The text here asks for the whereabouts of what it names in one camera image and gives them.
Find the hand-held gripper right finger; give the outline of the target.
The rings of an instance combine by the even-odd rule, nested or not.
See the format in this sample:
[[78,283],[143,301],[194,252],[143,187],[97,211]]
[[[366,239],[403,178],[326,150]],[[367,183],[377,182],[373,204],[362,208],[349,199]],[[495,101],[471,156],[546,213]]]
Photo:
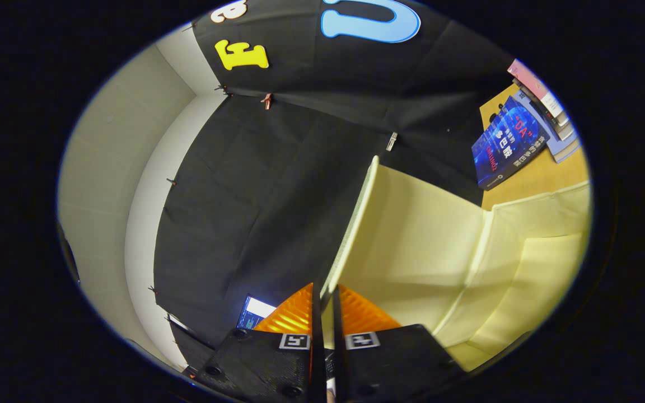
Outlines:
[[337,402],[438,402],[466,377],[423,325],[403,326],[343,285],[331,301]]

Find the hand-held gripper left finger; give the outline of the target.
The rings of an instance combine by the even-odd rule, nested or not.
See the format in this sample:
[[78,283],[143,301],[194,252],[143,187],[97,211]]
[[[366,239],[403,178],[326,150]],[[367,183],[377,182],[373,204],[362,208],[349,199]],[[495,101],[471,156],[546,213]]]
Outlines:
[[228,333],[195,381],[233,402],[325,402],[320,291],[294,292],[253,329]]

